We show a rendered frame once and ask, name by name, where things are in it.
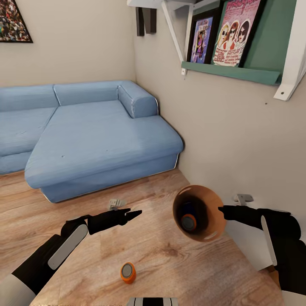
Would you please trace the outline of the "can of soda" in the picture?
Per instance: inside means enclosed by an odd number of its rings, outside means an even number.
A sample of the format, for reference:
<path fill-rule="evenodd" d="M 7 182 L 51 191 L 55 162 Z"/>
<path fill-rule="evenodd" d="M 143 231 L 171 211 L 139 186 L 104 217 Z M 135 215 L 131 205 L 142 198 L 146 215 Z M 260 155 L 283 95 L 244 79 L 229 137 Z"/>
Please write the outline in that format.
<path fill-rule="evenodd" d="M 199 225 L 199 220 L 198 220 L 198 217 L 197 217 L 197 214 L 196 214 L 196 211 L 195 211 L 195 208 L 194 208 L 194 205 L 192 204 L 192 202 L 182 204 L 181 208 L 182 208 L 182 211 L 183 211 L 183 215 L 185 215 L 187 213 L 192 214 L 196 219 L 196 225 Z"/>
<path fill-rule="evenodd" d="M 183 215 L 181 218 L 181 226 L 188 232 L 194 231 L 197 227 L 195 217 L 189 213 Z"/>
<path fill-rule="evenodd" d="M 120 272 L 121 272 L 121 278 L 125 283 L 131 284 L 134 282 L 136 278 L 136 270 L 132 263 L 130 262 L 125 263 L 121 268 Z"/>

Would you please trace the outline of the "trash can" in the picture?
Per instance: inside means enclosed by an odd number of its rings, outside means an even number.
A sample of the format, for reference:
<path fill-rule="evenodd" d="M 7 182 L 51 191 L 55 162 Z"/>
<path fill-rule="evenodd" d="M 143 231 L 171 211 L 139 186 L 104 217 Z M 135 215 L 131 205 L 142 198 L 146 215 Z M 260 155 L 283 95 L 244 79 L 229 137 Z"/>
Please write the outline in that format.
<path fill-rule="evenodd" d="M 192 232 L 184 230 L 181 226 L 183 216 L 181 205 L 190 202 L 194 205 L 199 220 L 199 225 Z M 202 185 L 190 185 L 181 189 L 175 196 L 173 218 L 179 230 L 189 239 L 202 243 L 211 242 L 225 231 L 227 220 L 224 218 L 224 213 L 218 210 L 218 207 L 223 206 L 220 197 L 213 190 Z M 218 233 L 215 236 L 205 239 L 216 231 Z"/>

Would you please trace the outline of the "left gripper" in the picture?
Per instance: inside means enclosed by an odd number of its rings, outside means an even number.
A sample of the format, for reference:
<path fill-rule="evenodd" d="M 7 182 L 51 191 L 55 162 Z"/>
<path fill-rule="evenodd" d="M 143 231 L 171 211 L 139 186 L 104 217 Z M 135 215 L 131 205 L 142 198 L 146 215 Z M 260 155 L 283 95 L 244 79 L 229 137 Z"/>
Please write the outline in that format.
<path fill-rule="evenodd" d="M 142 214 L 142 210 L 134 211 L 134 212 L 129 212 L 129 211 L 131 211 L 130 208 L 100 213 L 102 217 L 102 223 L 103 223 L 103 229 L 101 231 L 114 227 L 118 224 L 123 226 L 128 221 Z"/>

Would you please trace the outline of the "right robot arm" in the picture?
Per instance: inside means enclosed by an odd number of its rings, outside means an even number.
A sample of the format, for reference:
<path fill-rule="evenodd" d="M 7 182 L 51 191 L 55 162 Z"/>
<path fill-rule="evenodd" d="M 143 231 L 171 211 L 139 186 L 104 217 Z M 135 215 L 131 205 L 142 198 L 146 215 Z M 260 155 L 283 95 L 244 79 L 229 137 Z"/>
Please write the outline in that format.
<path fill-rule="evenodd" d="M 300 240 L 298 221 L 285 210 L 253 209 L 251 194 L 236 194 L 234 205 L 218 210 L 235 220 L 263 230 L 275 270 L 278 271 L 284 306 L 306 306 L 306 244 Z"/>

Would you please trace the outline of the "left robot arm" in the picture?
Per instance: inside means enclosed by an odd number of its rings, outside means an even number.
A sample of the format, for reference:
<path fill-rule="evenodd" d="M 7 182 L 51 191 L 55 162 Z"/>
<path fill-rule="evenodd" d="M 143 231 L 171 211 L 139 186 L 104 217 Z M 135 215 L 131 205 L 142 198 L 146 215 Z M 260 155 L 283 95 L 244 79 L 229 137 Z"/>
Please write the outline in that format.
<path fill-rule="evenodd" d="M 93 235 L 118 224 L 123 226 L 142 214 L 142 210 L 117 208 L 124 204 L 123 200 L 110 199 L 107 212 L 67 220 L 61 235 L 53 235 L 0 283 L 0 306 L 29 306 L 88 231 Z"/>

